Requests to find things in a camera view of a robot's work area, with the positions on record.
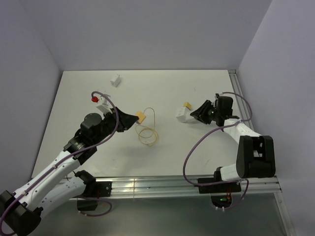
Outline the white cube socket adapter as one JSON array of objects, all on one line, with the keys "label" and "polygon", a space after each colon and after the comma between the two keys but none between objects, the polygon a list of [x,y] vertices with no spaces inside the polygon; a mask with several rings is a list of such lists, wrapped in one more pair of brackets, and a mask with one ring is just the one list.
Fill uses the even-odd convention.
[{"label": "white cube socket adapter", "polygon": [[192,123],[196,122],[196,119],[190,114],[192,113],[187,107],[180,107],[176,110],[175,117],[181,123]]}]

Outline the yellow dual USB charger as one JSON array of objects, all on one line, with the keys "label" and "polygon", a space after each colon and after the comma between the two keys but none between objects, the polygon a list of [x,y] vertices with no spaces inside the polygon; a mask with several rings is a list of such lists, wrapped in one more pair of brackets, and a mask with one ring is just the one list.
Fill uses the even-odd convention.
[{"label": "yellow dual USB charger", "polygon": [[189,110],[192,110],[192,105],[189,102],[185,102],[184,107],[188,108]]}]

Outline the small yellow charger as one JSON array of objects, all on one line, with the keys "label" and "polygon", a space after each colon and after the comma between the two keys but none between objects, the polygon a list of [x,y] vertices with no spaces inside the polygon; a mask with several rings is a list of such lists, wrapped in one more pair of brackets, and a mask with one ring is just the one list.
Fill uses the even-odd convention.
[{"label": "small yellow charger", "polygon": [[136,122],[137,124],[142,124],[142,122],[145,120],[146,115],[142,111],[137,111],[135,114],[138,117],[138,121]]}]

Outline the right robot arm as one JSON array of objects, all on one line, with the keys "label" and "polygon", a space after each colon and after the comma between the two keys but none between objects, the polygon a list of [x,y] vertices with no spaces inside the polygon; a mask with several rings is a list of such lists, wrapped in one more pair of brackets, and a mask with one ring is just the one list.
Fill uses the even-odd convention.
[{"label": "right robot arm", "polygon": [[236,162],[225,167],[218,167],[214,172],[213,186],[217,191],[225,191],[230,182],[247,178],[270,178],[276,173],[274,141],[271,136],[263,136],[246,126],[248,119],[241,119],[233,114],[234,92],[216,94],[215,101],[206,100],[201,107],[191,112],[195,120],[210,124],[215,122],[217,128],[207,133],[202,140],[210,134],[221,130],[228,134],[238,145]]}]

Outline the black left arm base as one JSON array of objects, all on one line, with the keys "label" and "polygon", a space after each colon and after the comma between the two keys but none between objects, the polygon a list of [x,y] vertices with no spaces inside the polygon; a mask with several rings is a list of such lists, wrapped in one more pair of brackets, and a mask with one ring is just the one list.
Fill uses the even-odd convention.
[{"label": "black left arm base", "polygon": [[112,182],[95,181],[86,185],[86,188],[82,196],[91,197],[91,198],[110,197],[111,190],[112,190]]}]

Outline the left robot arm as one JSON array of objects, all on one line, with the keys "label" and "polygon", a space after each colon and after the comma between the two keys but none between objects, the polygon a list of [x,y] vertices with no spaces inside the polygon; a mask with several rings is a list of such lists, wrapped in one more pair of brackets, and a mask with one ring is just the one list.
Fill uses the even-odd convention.
[{"label": "left robot arm", "polygon": [[13,231],[12,235],[27,236],[52,210],[73,197],[89,198],[96,190],[95,178],[87,171],[78,171],[64,184],[60,181],[82,166],[115,132],[129,130],[139,117],[114,107],[102,116],[85,116],[74,137],[60,154],[36,177],[13,192],[0,195],[0,222]]}]

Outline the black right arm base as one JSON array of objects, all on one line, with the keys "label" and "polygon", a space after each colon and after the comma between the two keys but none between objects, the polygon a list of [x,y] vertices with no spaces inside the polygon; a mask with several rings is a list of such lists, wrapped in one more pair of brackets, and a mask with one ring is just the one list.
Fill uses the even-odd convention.
[{"label": "black right arm base", "polygon": [[[206,183],[215,183],[216,180],[214,177],[205,177],[205,178],[198,178],[197,182],[199,184],[206,184]],[[199,186],[198,187],[200,194],[207,194],[207,193],[237,193],[241,192],[240,184],[235,182],[233,183],[222,183],[222,184],[215,184],[209,186]]]}]

